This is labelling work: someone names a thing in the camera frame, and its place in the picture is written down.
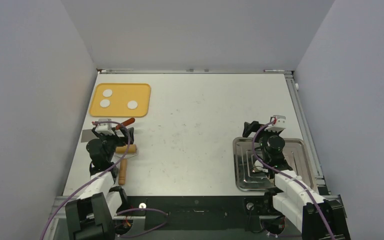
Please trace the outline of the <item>wooden rolling pin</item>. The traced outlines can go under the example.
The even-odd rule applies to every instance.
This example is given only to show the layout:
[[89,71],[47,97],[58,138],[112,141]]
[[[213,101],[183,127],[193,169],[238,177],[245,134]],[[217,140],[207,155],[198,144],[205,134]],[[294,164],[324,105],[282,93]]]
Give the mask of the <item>wooden rolling pin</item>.
[[121,186],[126,183],[128,158],[135,156],[137,154],[137,150],[138,149],[135,144],[131,144],[128,149],[127,146],[118,146],[115,149],[116,156],[121,158],[118,174],[118,184]]

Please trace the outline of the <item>white dough piece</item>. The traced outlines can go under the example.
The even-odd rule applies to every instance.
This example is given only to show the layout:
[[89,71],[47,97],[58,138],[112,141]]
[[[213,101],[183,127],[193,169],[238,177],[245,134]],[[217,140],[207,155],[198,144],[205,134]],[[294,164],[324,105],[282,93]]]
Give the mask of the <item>white dough piece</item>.
[[258,160],[256,160],[253,164],[252,170],[255,172],[262,172],[264,170],[264,166]]

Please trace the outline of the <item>stainless steel tray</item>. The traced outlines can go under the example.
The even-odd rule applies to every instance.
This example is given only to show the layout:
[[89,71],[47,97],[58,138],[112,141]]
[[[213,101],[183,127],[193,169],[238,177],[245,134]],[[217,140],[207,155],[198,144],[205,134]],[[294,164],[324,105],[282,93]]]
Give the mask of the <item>stainless steel tray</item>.
[[[263,171],[252,170],[257,161],[252,152],[250,137],[237,137],[232,142],[236,187],[243,192],[264,192],[274,188],[273,181]],[[314,174],[309,163],[305,144],[298,138],[286,138],[283,155],[290,167],[311,189],[316,189]]]

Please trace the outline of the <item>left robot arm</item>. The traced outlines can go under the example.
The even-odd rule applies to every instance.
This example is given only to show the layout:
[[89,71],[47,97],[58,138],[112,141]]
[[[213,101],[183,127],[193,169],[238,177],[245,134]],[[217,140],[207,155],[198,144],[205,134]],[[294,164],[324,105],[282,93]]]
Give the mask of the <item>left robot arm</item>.
[[121,186],[116,185],[119,169],[113,162],[118,147],[132,146],[134,129],[121,130],[118,136],[91,130],[96,136],[86,145],[91,162],[88,183],[83,193],[65,205],[68,237],[71,240],[113,240],[116,237],[115,215],[128,211],[129,201]]

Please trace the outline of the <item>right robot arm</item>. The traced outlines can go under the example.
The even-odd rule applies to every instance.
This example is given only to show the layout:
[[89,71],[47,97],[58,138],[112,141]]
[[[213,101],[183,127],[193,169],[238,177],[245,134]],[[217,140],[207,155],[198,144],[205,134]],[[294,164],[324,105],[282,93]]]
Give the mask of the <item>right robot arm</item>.
[[251,133],[251,152],[256,158],[253,170],[265,174],[274,184],[274,193],[263,199],[269,214],[281,213],[300,231],[303,240],[349,240],[351,238],[344,206],[312,190],[289,165],[281,137],[285,119],[274,115],[266,124],[245,122],[242,137]]

